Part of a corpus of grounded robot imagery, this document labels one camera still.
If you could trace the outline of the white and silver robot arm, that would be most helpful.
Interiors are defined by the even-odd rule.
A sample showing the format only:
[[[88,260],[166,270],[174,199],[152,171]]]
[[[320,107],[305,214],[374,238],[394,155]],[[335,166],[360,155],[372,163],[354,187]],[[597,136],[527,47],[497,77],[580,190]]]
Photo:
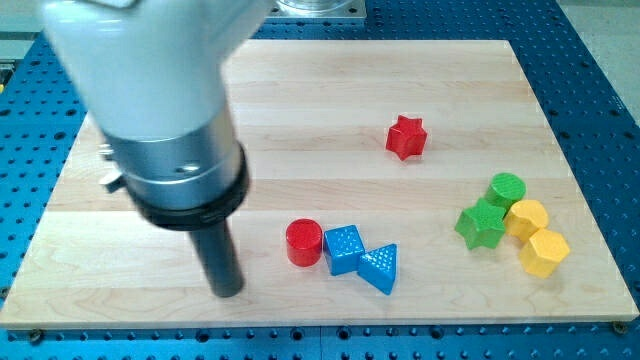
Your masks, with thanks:
[[[150,222],[192,231],[242,203],[247,163],[222,66],[263,0],[45,1],[45,34]]]

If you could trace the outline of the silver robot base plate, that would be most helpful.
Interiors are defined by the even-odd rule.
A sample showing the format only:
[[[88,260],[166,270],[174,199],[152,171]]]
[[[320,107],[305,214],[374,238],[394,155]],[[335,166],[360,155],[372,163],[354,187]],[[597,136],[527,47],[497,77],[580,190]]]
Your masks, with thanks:
[[[276,0],[268,19],[362,19],[365,0]]]

